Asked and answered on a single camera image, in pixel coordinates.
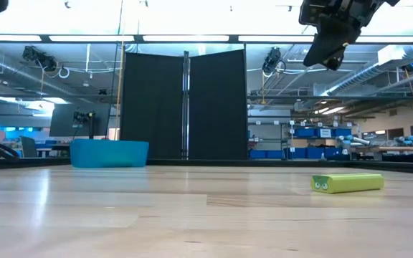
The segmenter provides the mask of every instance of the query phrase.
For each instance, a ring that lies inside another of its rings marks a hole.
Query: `chair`
[[[20,136],[24,158],[37,158],[36,141],[33,138]]]

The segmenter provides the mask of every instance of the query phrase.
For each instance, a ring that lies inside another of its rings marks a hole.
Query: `monitor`
[[[93,135],[107,135],[110,117],[109,104],[65,104],[55,105],[50,122],[50,136],[89,136],[90,124],[79,123],[77,114],[94,113]]]

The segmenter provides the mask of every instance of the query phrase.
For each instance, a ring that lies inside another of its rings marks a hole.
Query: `yellow-green block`
[[[312,190],[327,194],[379,190],[384,187],[384,184],[383,176],[370,173],[312,177]]]

